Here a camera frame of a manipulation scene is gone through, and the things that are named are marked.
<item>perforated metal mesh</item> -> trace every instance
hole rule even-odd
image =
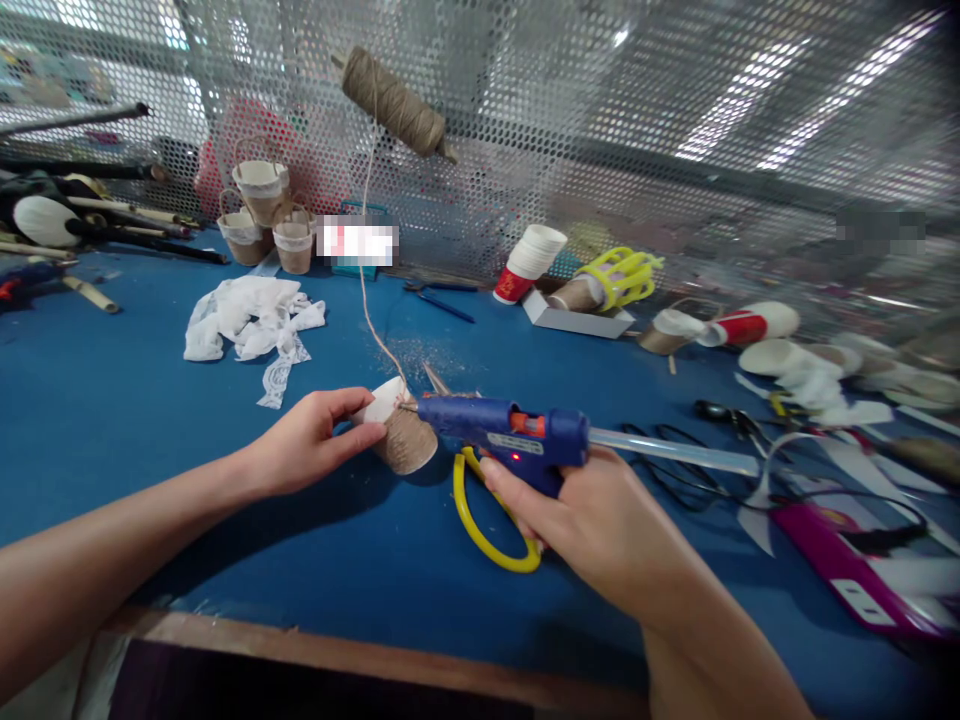
[[[953,242],[894,258],[827,242],[853,201],[956,236],[947,20],[886,0],[8,0],[0,118],[142,100],[152,117],[96,128],[119,145],[70,129],[5,152],[156,157],[176,182],[116,194],[210,218],[242,137],[270,137],[254,154],[287,164],[318,212],[360,199],[376,147],[370,202],[400,222],[407,265],[489,280],[546,222],[571,237],[555,276],[649,248],[668,270],[647,309],[781,294],[819,336],[960,300]],[[446,115],[459,165],[375,140],[330,60],[355,44]],[[11,70],[24,58],[29,79]],[[808,284],[828,282],[861,291]]]

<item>blue work table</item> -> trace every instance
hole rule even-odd
[[[225,252],[216,233],[193,244]],[[0,314],[0,544],[230,453],[280,417],[256,405],[273,356],[240,363],[231,349],[218,362],[182,357],[195,302],[246,272],[235,264],[94,253],[75,274],[109,278],[101,289],[120,314],[103,313],[65,288],[36,297],[31,309]],[[367,330],[358,280],[323,268],[296,279],[312,300],[326,301],[327,325],[301,333],[313,359],[294,366],[284,410],[312,390],[372,388],[395,374]],[[599,427],[671,423],[740,452],[750,446],[696,419],[693,402],[709,398],[769,414],[732,382],[735,359],[722,351],[685,348],[672,376],[665,358],[632,340],[533,327],[520,307],[488,293],[439,291],[476,317],[470,325],[404,292],[395,278],[381,276],[368,290],[373,322],[418,392],[429,389],[420,368],[428,360],[455,392],[479,389],[534,411],[577,408]],[[896,434],[893,426],[883,429]],[[903,424],[900,430],[920,434]],[[635,623],[552,554],[532,575],[494,565],[461,526],[452,461],[440,461],[398,478],[366,453],[299,495],[230,518],[131,602],[642,693]],[[728,480],[742,488],[740,479]],[[778,530],[773,559],[739,528],[733,506],[691,515],[644,481],[759,624],[818,714],[903,717],[932,692],[924,669],[854,622]],[[522,554],[492,498],[476,483],[468,494],[487,535]]]

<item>glue gun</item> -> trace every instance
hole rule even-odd
[[[549,497],[557,497],[563,484],[558,466],[587,461],[590,423],[576,410],[535,415],[510,400],[457,396],[429,396],[400,407],[441,435],[483,448]]]
[[[549,497],[563,485],[561,465],[583,467],[590,443],[756,477],[750,455],[683,445],[614,430],[591,428],[577,410],[524,412],[510,400],[428,395],[400,407],[417,413],[441,435],[460,438],[489,452],[514,475]]]

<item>pliers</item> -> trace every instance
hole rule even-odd
[[[474,320],[472,316],[467,315],[462,310],[457,310],[455,307],[452,307],[451,305],[447,305],[442,300],[438,300],[436,297],[434,297],[433,293],[426,294],[424,292],[424,291],[434,290],[434,289],[457,290],[459,292],[476,292],[477,287],[475,285],[455,285],[451,283],[422,283],[422,282],[414,282],[413,280],[407,280],[403,285],[403,289],[409,292],[415,292],[417,296],[420,297],[422,300],[426,300],[431,305],[436,305],[441,310],[446,310],[451,315],[456,315],[461,320],[466,320],[469,323],[476,322],[476,320]]]

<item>yellow scissors handle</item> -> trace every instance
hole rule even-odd
[[[476,473],[481,482],[484,481],[483,471],[480,470],[480,463],[477,461],[477,456],[473,454],[473,448],[471,447],[465,447],[462,454],[458,454],[453,461],[453,499],[457,503],[457,513],[460,515],[460,521],[463,523],[463,527],[466,528],[467,534],[477,544],[477,547],[480,548],[480,551],[484,555],[503,569],[518,573],[533,572],[540,567],[540,543],[536,540],[524,538],[527,544],[527,556],[524,558],[512,558],[500,552],[494,547],[493,543],[487,540],[484,534],[480,532],[480,528],[477,527],[477,523],[473,520],[473,515],[470,514],[470,506],[467,505],[467,488],[464,481],[466,475],[465,465],[470,466],[470,469]],[[500,507],[510,516],[510,519],[516,523],[516,518],[513,517],[513,513],[510,512],[509,508],[503,504],[500,496],[497,495],[497,493],[493,493],[493,496],[497,499],[497,502],[500,503]]]

